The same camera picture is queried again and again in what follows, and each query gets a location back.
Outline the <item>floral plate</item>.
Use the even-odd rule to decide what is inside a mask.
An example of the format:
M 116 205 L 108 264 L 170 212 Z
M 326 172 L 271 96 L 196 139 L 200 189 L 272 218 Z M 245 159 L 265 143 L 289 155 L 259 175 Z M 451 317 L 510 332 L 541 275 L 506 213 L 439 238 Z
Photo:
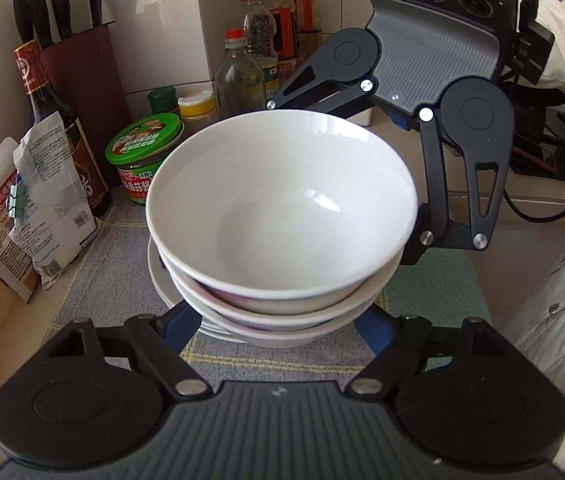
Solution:
M 147 262 L 153 287 L 164 304 L 169 308 L 177 306 L 177 304 L 183 300 L 183 297 L 179 294 L 178 289 L 172 282 L 171 274 L 168 273 L 168 269 L 166 269 L 165 264 L 162 262 L 158 248 L 156 248 L 156 244 L 154 244 L 152 238 L 148 240 Z M 206 321 L 205 318 L 202 318 L 199 332 L 218 340 L 243 344 L 243 340 L 228 333 L 224 328 L 210 321 Z

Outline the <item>dark red knife block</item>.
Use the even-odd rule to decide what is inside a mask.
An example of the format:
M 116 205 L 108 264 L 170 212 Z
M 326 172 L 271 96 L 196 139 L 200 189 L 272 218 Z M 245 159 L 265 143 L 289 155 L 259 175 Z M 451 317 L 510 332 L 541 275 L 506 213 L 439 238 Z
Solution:
M 101 0 L 88 0 L 92 28 L 71 28 L 70 0 L 51 0 L 60 40 L 52 40 L 46 0 L 12 0 L 21 38 L 37 39 L 51 83 L 81 119 L 87 142 L 110 188 L 120 184 L 106 147 L 132 121 Z

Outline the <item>grey blue checked towel mat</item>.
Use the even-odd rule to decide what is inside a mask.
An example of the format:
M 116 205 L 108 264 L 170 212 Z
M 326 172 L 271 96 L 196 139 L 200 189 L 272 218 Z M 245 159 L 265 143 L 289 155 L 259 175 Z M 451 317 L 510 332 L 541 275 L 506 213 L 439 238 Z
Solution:
M 74 318 L 91 318 L 97 326 L 120 326 L 139 313 L 166 312 L 170 306 L 150 278 L 148 239 L 144 208 L 112 207 L 48 335 L 54 336 Z M 377 304 L 394 316 L 416 314 L 435 326 L 458 327 L 469 316 L 491 317 L 471 260 L 459 250 L 431 249 L 414 266 L 402 266 Z M 218 386 L 223 380 L 346 384 L 371 361 L 373 353 L 355 327 L 348 325 L 292 349 L 263 349 L 196 333 L 181 356 L 212 386 Z

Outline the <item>green cap small jar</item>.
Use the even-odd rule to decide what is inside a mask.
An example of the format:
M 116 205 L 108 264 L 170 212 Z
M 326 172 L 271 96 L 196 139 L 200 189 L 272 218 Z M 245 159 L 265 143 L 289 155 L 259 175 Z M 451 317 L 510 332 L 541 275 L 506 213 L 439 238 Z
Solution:
M 153 89 L 149 92 L 147 99 L 153 115 L 162 113 L 179 114 L 177 92 L 173 86 Z

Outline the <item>white clipped food bag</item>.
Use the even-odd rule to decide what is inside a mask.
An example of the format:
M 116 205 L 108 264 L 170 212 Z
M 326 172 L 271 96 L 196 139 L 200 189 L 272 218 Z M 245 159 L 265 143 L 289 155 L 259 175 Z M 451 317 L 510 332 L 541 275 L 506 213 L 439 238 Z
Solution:
M 59 113 L 34 125 L 12 153 L 11 239 L 32 259 L 44 289 L 97 236 L 98 223 L 74 165 Z

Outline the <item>clear glass oil bottle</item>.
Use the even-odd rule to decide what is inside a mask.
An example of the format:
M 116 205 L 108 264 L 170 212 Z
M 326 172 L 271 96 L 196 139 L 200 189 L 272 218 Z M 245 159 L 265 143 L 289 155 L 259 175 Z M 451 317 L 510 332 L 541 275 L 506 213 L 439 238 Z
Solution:
M 257 112 L 265 107 L 264 72 L 247 50 L 248 40 L 241 28 L 225 32 L 224 61 L 214 76 L 218 113 L 224 120 Z

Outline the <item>green lid sauce jar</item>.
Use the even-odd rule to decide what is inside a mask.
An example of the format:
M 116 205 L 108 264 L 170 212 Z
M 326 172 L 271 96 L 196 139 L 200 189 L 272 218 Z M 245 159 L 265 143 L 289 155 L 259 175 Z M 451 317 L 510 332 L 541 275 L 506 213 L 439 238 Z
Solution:
M 173 113 L 141 118 L 107 145 L 106 159 L 135 204 L 145 205 L 150 184 L 164 159 L 184 140 L 184 124 Z

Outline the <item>yellow lid spice jar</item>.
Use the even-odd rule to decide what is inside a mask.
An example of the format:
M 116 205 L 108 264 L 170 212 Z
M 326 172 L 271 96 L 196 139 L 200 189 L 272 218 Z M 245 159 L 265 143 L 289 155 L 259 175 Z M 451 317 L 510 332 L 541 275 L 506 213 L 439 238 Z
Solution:
M 181 96 L 178 99 L 178 107 L 187 138 L 220 120 L 212 90 L 202 90 L 190 93 L 188 96 Z

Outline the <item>red label sauce bottle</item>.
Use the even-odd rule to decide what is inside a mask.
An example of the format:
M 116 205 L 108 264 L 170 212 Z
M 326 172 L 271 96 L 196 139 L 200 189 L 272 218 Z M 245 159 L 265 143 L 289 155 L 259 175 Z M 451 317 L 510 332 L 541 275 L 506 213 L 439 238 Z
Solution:
M 317 0 L 240 0 L 248 53 L 264 73 L 265 96 L 279 88 L 320 46 Z

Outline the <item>white bowl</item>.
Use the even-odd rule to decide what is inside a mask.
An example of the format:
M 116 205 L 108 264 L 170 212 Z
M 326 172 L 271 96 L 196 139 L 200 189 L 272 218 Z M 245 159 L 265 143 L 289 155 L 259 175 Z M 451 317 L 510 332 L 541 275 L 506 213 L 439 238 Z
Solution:
M 229 307 L 209 294 L 182 292 L 186 303 L 202 316 L 201 332 L 216 339 L 270 349 L 309 344 L 340 330 L 364 314 L 378 297 L 361 289 L 340 304 L 299 315 L 268 315 Z
M 418 195 L 393 148 L 348 120 L 269 110 L 194 133 L 147 203 L 162 256 L 232 299 L 341 300 L 405 247 Z
M 180 295 L 182 295 L 182 292 L 198 292 L 201 295 L 209 294 L 212 296 L 212 299 L 220 300 L 223 304 L 228 304 L 229 307 L 235 307 L 242 311 L 268 315 L 299 315 L 320 311 L 332 307 L 335 304 L 340 304 L 341 301 L 352 296 L 354 292 L 357 292 L 357 290 L 360 289 L 363 292 L 367 292 L 369 295 L 372 295 L 374 292 L 378 292 L 379 297 L 383 287 L 389 283 L 391 278 L 393 278 L 393 275 L 397 270 L 398 263 L 401 262 L 401 255 L 397 255 L 392 260 L 389 260 L 389 263 L 386 266 L 383 266 L 380 271 L 372 274 L 371 278 L 367 278 L 363 284 L 357 286 L 357 288 L 352 290 L 352 292 L 348 292 L 343 299 L 339 301 L 330 299 L 328 304 L 322 307 L 319 306 L 319 300 L 317 298 L 303 300 L 274 300 L 264 302 L 249 300 L 246 304 L 243 304 L 243 306 L 239 306 L 235 299 L 227 300 L 220 297 L 218 292 L 211 292 L 211 289 L 202 286 L 200 283 L 194 281 L 193 278 L 189 278 L 189 276 L 187 276 L 184 272 L 178 271 L 174 264 L 168 262 L 168 259 L 162 256 L 160 252 L 159 255 L 162 262 L 165 264 L 166 269 L 168 269 L 168 273 L 171 274 L 172 282 L 178 289 Z

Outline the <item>red white clipped bag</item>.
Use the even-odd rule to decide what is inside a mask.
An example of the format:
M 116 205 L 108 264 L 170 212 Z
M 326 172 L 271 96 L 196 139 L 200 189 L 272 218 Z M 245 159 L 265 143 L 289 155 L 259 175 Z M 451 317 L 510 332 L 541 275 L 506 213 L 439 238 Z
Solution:
M 18 146 L 13 138 L 0 144 L 0 280 L 20 296 L 30 300 L 38 282 L 31 257 L 10 237 L 13 218 L 7 210 L 11 187 L 16 184 L 17 171 L 12 153 Z

